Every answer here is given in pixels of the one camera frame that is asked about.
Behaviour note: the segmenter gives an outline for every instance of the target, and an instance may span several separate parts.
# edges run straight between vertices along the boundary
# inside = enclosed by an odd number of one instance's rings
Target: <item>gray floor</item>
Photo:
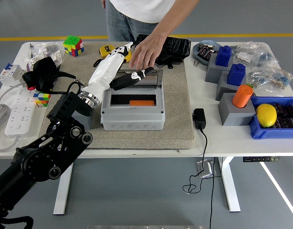
[[[293,0],[201,0],[173,34],[293,33]],[[107,35],[101,1],[0,0],[0,38]],[[293,37],[191,38],[265,42],[282,69],[293,73]],[[0,72],[26,41],[0,42]],[[209,228],[212,181],[199,194],[182,186],[200,158],[79,159],[65,216],[53,216],[58,181],[38,183],[10,212],[32,216],[34,228],[85,229],[88,225],[195,225]],[[10,160],[0,160],[0,174]],[[267,163],[293,205],[293,157]],[[212,228],[293,228],[293,214],[259,163],[231,162],[241,212],[228,210],[215,179]]]

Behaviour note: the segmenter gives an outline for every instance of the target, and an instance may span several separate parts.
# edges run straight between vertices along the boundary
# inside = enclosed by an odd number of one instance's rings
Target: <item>person's hand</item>
[[[155,65],[156,58],[160,55],[166,37],[151,34],[137,45],[131,56],[129,67],[145,69]]]
[[[101,2],[102,2],[102,7],[103,7],[104,9],[106,9],[106,3],[105,3],[105,1],[106,1],[106,0],[101,0]]]

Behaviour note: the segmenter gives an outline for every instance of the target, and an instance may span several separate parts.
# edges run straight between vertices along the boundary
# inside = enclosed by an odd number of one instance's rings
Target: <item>beige mat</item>
[[[95,68],[94,62],[100,58],[99,48],[107,42],[84,42],[85,51],[77,57],[65,54],[60,71],[75,75],[88,83]],[[111,42],[115,47],[125,42]],[[128,63],[121,69],[129,69]],[[65,91],[71,79],[60,78],[54,87],[55,91]],[[173,69],[163,67],[163,87],[166,121],[161,131],[105,131],[100,123],[101,107],[93,112],[93,142],[88,148],[120,148],[120,149],[189,149],[193,145],[194,132],[190,100],[185,76],[184,64],[174,65]],[[60,95],[52,95],[47,113],[53,108]],[[44,118],[40,135],[46,132],[50,121]]]

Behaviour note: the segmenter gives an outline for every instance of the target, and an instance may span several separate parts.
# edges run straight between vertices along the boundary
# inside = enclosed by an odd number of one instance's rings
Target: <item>rubik's cube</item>
[[[63,46],[66,50],[66,53],[74,57],[77,57],[84,51],[81,38],[75,36],[68,36],[63,43]]]
[[[39,92],[35,90],[35,93],[33,95],[33,99],[38,107],[47,107],[49,104],[51,95],[45,94],[43,92]]]

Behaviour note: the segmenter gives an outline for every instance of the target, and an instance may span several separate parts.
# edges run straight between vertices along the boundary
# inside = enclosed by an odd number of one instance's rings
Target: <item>white robotic hand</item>
[[[111,83],[116,76],[118,70],[124,63],[124,58],[128,51],[135,45],[135,42],[130,42],[120,48],[114,49],[104,60],[102,60],[94,71],[88,86],[82,88],[79,97],[92,108],[97,107],[103,100],[103,92],[110,87],[114,90],[119,90],[127,86],[137,83],[143,79],[147,73],[150,73],[153,68],[141,70],[136,74],[131,74],[130,78],[127,75],[121,76],[120,80]]]

